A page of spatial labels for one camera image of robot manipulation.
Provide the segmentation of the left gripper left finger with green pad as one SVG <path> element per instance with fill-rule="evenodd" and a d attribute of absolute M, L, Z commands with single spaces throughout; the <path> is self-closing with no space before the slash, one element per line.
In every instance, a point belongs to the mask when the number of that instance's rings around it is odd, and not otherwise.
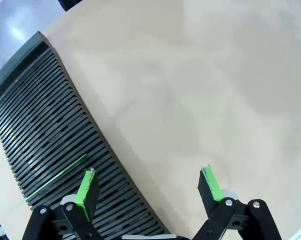
<path fill-rule="evenodd" d="M 77 194 L 65 196 L 54 209 L 35 207 L 22 236 L 23 240 L 61 240 L 73 234 L 78 240 L 102 240 L 93 226 L 100 187 L 94 168 L 85 172 Z"/>

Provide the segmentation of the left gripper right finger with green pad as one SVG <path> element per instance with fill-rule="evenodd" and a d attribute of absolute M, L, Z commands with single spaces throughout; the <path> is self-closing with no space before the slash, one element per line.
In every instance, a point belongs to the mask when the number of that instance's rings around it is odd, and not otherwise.
<path fill-rule="evenodd" d="M 247 204 L 221 190 L 210 167 L 199 172 L 198 191 L 207 220 L 194 240 L 220 240 L 226 230 L 236 230 L 243 240 L 280 240 L 282 237 L 266 202 L 252 199 Z"/>

